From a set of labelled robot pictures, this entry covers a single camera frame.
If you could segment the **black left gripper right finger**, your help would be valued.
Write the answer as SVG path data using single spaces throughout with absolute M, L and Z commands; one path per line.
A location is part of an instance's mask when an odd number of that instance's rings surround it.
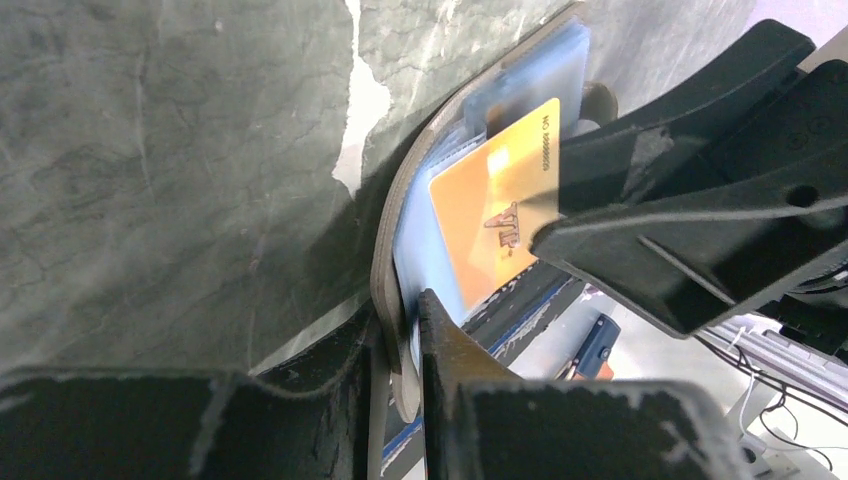
M 419 297 L 431 479 L 747 479 L 716 402 L 678 381 L 526 380 Z

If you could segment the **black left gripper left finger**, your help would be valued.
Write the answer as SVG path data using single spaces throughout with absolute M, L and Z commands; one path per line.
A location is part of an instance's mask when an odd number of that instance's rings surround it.
M 1 378 L 5 479 L 377 476 L 378 324 L 360 312 L 259 375 L 21 368 Z

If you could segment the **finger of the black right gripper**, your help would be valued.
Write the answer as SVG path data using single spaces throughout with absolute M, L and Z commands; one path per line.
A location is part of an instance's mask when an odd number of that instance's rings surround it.
M 540 260 L 685 338 L 785 300 L 845 317 L 847 37 L 755 24 L 651 103 L 560 145 Z

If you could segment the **gold VIP credit card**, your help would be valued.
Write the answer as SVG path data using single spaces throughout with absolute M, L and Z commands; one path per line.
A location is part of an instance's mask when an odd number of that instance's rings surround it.
M 560 101 L 553 97 L 429 184 L 463 305 L 472 309 L 535 262 L 533 235 L 558 215 Z

